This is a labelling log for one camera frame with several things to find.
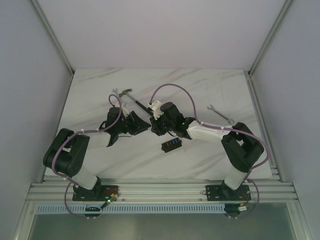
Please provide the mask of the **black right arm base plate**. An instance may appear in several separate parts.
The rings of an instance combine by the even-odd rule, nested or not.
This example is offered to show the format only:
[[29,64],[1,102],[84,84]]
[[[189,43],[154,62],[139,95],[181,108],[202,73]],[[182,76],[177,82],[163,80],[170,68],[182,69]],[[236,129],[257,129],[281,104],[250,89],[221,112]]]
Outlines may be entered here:
[[204,194],[211,202],[229,202],[229,201],[250,201],[251,191],[248,185],[240,185],[238,189],[232,190],[224,184],[206,185]]

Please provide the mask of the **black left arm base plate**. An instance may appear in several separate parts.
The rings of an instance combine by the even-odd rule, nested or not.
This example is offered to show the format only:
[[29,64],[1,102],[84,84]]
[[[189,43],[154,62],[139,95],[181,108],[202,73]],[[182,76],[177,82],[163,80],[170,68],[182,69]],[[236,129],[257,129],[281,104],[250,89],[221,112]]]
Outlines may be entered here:
[[102,202],[107,201],[112,197],[112,194],[116,195],[118,192],[117,185],[101,185],[92,190],[74,186],[72,200],[75,202]]

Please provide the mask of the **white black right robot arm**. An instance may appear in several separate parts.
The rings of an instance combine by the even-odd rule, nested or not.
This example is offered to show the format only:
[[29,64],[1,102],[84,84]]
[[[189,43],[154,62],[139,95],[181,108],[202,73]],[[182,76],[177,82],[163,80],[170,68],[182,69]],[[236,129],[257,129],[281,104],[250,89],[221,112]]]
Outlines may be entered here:
[[149,110],[152,112],[151,131],[158,136],[174,132],[179,138],[221,143],[231,167],[215,192],[225,200],[240,197],[243,182],[265,151],[244,123],[226,128],[199,123],[194,117],[184,117],[172,102],[154,101],[149,104]]

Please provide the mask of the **black fuse box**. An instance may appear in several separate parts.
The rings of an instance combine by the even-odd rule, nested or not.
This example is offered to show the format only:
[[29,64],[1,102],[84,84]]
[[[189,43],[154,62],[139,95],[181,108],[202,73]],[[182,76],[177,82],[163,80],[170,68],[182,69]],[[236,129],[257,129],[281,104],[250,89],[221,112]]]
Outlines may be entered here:
[[182,140],[180,138],[174,138],[161,144],[161,150],[165,153],[171,152],[182,146]]

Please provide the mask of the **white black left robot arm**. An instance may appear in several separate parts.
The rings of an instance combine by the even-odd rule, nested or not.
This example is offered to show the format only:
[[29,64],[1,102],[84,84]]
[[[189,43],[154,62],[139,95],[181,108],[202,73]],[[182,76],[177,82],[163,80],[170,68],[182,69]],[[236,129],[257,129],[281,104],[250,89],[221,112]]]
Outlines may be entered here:
[[62,128],[43,157],[43,165],[84,189],[90,201],[102,196],[100,179],[83,166],[88,149],[111,147],[121,134],[138,135],[151,127],[134,111],[111,107],[99,128],[74,132]]

